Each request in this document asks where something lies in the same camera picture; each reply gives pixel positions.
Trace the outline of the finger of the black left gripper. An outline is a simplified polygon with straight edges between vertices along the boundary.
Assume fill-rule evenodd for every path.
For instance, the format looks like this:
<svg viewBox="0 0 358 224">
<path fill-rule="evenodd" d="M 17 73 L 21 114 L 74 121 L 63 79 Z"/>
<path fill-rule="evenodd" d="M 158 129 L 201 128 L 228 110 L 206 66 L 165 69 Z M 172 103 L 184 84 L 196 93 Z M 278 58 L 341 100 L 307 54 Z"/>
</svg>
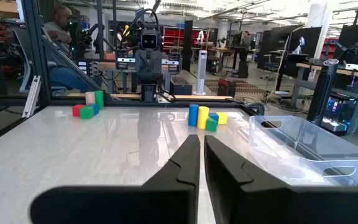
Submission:
<svg viewBox="0 0 358 224">
<path fill-rule="evenodd" d="M 137 50 L 135 53 L 135 70 L 138 73 L 147 73 L 149 71 L 149 60 L 146 50 Z"/>
<path fill-rule="evenodd" d="M 149 68 L 152 73 L 161 73 L 162 71 L 161 51 L 151 51 L 150 59 L 149 59 Z"/>
</svg>

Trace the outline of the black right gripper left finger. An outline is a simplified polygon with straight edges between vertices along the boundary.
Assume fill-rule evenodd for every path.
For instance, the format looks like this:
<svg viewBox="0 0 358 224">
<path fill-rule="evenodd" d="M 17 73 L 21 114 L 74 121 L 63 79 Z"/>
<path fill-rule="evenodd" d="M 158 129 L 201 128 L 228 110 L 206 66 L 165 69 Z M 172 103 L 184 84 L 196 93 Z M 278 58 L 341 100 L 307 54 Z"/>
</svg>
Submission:
<svg viewBox="0 0 358 224">
<path fill-rule="evenodd" d="M 32 224 L 196 224 L 200 140 L 190 135 L 142 185 L 71 185 L 33 199 Z"/>
</svg>

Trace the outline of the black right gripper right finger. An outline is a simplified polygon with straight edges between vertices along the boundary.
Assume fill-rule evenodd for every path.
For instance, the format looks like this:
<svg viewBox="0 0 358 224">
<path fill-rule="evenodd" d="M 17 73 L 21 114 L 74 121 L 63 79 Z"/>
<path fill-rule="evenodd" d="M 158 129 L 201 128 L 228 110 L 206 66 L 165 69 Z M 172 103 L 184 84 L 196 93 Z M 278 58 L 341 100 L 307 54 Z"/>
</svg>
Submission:
<svg viewBox="0 0 358 224">
<path fill-rule="evenodd" d="M 295 187 L 207 135 L 204 167 L 216 224 L 358 224 L 358 187 Z"/>
</svg>

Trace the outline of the green cylinder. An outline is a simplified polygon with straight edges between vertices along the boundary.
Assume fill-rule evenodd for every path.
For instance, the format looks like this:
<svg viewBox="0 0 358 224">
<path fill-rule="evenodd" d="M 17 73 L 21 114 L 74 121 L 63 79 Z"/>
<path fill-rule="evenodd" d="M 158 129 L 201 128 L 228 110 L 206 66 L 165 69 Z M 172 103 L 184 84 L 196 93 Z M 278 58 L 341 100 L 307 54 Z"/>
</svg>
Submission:
<svg viewBox="0 0 358 224">
<path fill-rule="evenodd" d="M 104 108 L 104 91 L 102 90 L 96 90 L 94 92 L 95 95 L 95 102 L 99 106 L 99 109 Z"/>
</svg>

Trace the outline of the blue cylinder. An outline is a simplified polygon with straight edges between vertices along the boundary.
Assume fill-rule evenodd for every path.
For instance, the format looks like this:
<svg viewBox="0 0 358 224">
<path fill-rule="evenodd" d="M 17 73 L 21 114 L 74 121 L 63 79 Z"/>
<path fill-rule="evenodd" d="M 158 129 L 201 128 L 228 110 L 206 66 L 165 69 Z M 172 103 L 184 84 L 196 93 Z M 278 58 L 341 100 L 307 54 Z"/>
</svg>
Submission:
<svg viewBox="0 0 358 224">
<path fill-rule="evenodd" d="M 189 113 L 188 113 L 188 125 L 189 126 L 197 126 L 198 110 L 199 110 L 198 105 L 192 104 L 189 106 Z"/>
</svg>

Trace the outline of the yellow cylinder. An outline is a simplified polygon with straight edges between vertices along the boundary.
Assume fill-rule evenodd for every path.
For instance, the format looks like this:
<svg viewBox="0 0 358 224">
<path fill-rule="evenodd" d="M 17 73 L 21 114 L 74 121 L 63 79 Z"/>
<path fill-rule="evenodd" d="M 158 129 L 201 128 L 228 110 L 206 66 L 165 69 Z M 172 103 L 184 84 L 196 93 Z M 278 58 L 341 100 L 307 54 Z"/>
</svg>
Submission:
<svg viewBox="0 0 358 224">
<path fill-rule="evenodd" d="M 198 119 L 197 119 L 198 129 L 206 129 L 208 117 L 209 117 L 209 108 L 206 106 L 200 106 L 198 108 Z"/>
</svg>

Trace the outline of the green cube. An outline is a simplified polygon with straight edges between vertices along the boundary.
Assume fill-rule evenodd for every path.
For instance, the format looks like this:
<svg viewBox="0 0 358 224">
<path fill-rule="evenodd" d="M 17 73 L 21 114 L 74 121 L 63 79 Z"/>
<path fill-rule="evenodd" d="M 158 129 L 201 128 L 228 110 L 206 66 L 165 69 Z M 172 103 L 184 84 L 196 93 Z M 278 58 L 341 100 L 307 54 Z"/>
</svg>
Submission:
<svg viewBox="0 0 358 224">
<path fill-rule="evenodd" d="M 84 106 L 80 109 L 81 119 L 91 119 L 94 116 L 94 108 L 92 106 Z"/>
<path fill-rule="evenodd" d="M 218 128 L 218 122 L 213 118 L 208 118 L 206 121 L 206 130 L 216 132 Z"/>
</svg>

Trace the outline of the red storage shelf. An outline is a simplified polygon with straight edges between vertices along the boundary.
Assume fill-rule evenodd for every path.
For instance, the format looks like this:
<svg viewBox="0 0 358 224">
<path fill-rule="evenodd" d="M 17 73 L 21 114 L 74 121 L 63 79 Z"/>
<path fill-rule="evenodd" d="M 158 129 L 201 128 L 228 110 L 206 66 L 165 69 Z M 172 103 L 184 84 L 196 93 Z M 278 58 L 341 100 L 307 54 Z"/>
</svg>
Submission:
<svg viewBox="0 0 358 224">
<path fill-rule="evenodd" d="M 163 51 L 182 50 L 185 43 L 185 29 L 182 27 L 164 26 L 162 32 Z M 191 46 L 200 49 L 203 43 L 208 41 L 208 31 L 203 29 L 192 29 Z"/>
</svg>

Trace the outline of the white tower fan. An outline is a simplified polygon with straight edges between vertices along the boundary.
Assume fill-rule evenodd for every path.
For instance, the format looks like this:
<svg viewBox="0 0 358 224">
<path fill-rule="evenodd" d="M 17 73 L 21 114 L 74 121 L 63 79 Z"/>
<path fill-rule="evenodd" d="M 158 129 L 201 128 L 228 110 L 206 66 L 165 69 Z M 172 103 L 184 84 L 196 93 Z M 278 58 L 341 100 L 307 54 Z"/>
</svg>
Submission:
<svg viewBox="0 0 358 224">
<path fill-rule="evenodd" d="M 206 63 L 208 59 L 208 53 L 206 50 L 200 50 L 198 56 L 198 69 L 197 69 L 197 84 L 196 90 L 193 92 L 196 95 L 205 95 L 204 81 L 206 76 Z"/>
</svg>

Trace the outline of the clear plastic bin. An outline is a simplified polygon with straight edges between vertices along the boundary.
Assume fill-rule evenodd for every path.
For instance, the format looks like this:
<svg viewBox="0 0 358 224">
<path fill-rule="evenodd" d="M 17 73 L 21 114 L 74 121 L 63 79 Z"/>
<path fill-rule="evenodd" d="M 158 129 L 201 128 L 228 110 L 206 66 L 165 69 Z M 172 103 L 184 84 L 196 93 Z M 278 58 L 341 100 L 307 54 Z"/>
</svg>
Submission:
<svg viewBox="0 0 358 224">
<path fill-rule="evenodd" d="M 290 185 L 358 185 L 358 146 L 303 118 L 250 117 L 249 153 Z"/>
</svg>

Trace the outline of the red black toolbox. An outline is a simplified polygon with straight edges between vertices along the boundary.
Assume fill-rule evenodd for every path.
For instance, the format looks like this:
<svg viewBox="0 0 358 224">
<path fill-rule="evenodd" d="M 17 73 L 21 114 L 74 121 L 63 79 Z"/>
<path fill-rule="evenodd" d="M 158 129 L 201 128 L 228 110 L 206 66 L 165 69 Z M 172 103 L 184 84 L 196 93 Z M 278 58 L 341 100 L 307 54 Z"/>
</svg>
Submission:
<svg viewBox="0 0 358 224">
<path fill-rule="evenodd" d="M 220 78 L 218 80 L 218 96 L 231 96 L 235 97 L 236 83 L 232 80 Z"/>
</svg>

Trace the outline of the person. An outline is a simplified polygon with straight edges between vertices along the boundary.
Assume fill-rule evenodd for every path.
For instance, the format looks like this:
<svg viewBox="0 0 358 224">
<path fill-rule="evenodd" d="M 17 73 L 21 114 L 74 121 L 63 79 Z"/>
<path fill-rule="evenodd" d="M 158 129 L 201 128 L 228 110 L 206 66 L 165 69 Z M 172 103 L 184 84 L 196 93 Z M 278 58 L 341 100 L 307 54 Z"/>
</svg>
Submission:
<svg viewBox="0 0 358 224">
<path fill-rule="evenodd" d="M 241 40 L 241 47 L 249 50 L 250 43 L 251 43 L 251 34 L 247 30 L 245 30 L 243 32 L 243 36 L 242 36 L 242 40 Z"/>
<path fill-rule="evenodd" d="M 58 5 L 53 10 L 53 21 L 44 24 L 44 29 L 57 48 L 70 60 L 73 55 L 69 46 L 72 42 L 70 31 L 68 30 L 68 20 L 72 16 L 72 11 L 64 6 Z M 64 66 L 62 61 L 55 54 L 47 51 L 48 62 L 55 64 L 49 67 L 49 80 L 51 86 L 65 87 L 67 90 L 79 90 L 80 93 L 95 91 L 95 89 L 82 80 L 75 71 Z"/>
</svg>

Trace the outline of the silver aluminium extrusion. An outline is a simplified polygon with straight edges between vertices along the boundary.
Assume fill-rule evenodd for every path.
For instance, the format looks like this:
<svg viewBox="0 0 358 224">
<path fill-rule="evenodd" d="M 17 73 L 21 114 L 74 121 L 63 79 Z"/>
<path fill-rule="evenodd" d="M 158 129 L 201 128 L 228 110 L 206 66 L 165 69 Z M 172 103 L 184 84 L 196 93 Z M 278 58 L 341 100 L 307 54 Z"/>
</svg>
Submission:
<svg viewBox="0 0 358 224">
<path fill-rule="evenodd" d="M 35 106 L 39 98 L 39 92 L 41 89 L 42 81 L 41 76 L 36 75 L 33 77 L 29 94 L 27 95 L 26 103 L 22 113 L 22 118 L 30 118 L 35 111 Z"/>
</svg>

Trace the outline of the desktop computer with lights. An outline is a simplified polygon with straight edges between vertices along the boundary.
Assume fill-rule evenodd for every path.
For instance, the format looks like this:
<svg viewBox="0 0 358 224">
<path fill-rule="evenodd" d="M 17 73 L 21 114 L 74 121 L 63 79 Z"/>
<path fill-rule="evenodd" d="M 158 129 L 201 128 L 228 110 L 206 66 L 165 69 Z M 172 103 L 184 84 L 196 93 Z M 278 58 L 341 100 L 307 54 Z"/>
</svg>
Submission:
<svg viewBox="0 0 358 224">
<path fill-rule="evenodd" d="M 337 136 L 344 136 L 358 103 L 357 98 L 332 93 L 328 99 L 321 127 Z"/>
</svg>

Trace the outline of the black overhead rig frame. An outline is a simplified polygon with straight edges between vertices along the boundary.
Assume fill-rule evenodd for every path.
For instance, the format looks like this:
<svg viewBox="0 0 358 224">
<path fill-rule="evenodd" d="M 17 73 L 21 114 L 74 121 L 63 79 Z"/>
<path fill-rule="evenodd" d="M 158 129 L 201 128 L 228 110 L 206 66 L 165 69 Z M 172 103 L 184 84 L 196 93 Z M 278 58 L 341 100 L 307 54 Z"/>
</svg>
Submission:
<svg viewBox="0 0 358 224">
<path fill-rule="evenodd" d="M 86 76 L 68 57 L 60 52 L 54 43 L 42 35 L 41 19 L 39 14 L 39 4 L 37 0 L 21 0 L 24 17 L 29 35 L 30 47 L 32 53 L 32 65 L 35 69 L 35 74 L 40 75 L 42 82 L 40 84 L 41 93 L 39 94 L 39 104 L 42 107 L 46 106 L 72 106 L 79 103 L 84 103 L 85 99 L 78 96 L 53 96 L 51 93 L 51 86 L 47 67 L 46 52 L 50 51 L 57 58 L 63 60 L 76 75 L 95 90 L 100 90 L 92 79 Z"/>
</svg>

